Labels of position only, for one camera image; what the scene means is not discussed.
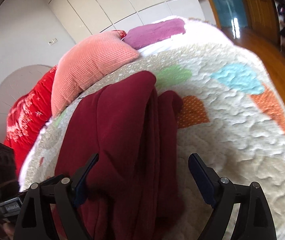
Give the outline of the person's left hand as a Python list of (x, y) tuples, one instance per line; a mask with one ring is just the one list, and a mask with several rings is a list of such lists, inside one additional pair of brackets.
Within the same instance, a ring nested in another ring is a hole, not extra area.
[(14, 229), (12, 229), (12, 228), (4, 228), (4, 232), (8, 236), (8, 239), (13, 240), (13, 238), (14, 238)]

